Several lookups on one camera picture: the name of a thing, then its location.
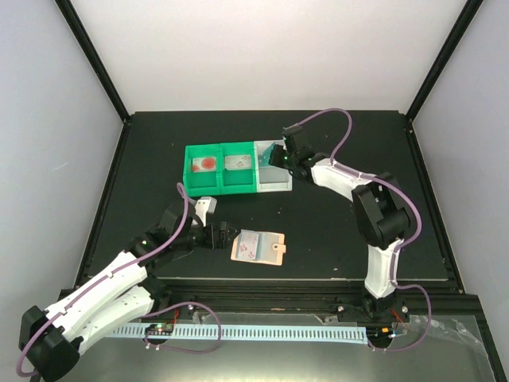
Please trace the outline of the beige card holder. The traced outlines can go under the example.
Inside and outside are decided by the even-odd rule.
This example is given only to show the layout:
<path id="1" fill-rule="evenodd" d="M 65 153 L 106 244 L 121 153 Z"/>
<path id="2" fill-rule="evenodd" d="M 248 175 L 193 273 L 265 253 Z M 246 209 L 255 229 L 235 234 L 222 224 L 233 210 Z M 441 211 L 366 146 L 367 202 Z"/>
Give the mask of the beige card holder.
<path id="1" fill-rule="evenodd" d="M 258 245 L 258 259 L 249 262 L 238 262 L 281 266 L 283 262 L 283 256 L 286 253 L 285 235 L 276 232 L 259 233 L 261 234 L 261 239 Z"/>

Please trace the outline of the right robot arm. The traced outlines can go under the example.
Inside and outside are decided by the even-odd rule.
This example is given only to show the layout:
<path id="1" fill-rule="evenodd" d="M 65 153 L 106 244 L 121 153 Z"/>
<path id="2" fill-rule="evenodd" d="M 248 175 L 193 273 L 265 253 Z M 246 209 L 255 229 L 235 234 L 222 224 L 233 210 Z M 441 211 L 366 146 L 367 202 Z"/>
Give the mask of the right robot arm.
<path id="1" fill-rule="evenodd" d="M 404 236 L 414 223 L 410 208 L 394 188 L 389 173 L 376 177 L 350 170 L 308 147 L 289 152 L 269 149 L 269 164 L 287 170 L 293 178 L 330 189 L 352 202 L 357 228 L 367 243 L 367 275 L 361 298 L 363 315 L 381 320 L 390 312 L 397 289 L 397 266 Z"/>

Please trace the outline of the green bin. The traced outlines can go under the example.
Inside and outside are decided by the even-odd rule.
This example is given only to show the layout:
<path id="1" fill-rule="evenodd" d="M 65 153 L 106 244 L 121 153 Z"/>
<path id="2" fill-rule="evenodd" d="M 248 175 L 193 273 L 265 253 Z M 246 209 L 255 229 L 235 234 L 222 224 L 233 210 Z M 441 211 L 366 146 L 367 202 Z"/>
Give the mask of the green bin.
<path id="1" fill-rule="evenodd" d="M 183 182 L 190 197 L 220 195 L 220 145 L 185 147 Z"/>
<path id="2" fill-rule="evenodd" d="M 223 195 L 256 192 L 255 147 L 253 142 L 220 143 Z"/>

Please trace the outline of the white bin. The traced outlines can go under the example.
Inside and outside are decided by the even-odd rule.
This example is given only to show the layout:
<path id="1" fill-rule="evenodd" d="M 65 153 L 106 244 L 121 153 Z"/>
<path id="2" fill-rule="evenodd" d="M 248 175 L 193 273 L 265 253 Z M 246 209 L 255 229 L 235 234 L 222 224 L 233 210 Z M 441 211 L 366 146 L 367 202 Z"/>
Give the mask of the white bin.
<path id="1" fill-rule="evenodd" d="M 254 141 L 254 150 L 256 153 L 256 188 L 258 193 L 289 192 L 293 188 L 293 180 L 287 170 L 274 166 L 264 168 L 258 166 L 258 156 L 261 154 L 261 151 L 272 142 L 274 142 L 275 145 L 285 146 L 281 139 Z"/>

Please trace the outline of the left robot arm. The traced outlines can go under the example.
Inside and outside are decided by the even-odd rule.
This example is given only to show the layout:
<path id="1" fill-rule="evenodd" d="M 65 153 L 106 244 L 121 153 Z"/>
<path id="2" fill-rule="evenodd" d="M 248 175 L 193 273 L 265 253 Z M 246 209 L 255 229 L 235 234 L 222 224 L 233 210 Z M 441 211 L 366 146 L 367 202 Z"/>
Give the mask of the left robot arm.
<path id="1" fill-rule="evenodd" d="M 165 316 L 171 299 L 156 269 L 180 251 L 229 248 L 240 233 L 228 222 L 207 220 L 215 207 L 215 199 L 202 197 L 186 202 L 182 212 L 166 209 L 83 286 L 45 309 L 28 308 L 21 316 L 17 374 L 57 381 L 118 327 Z"/>

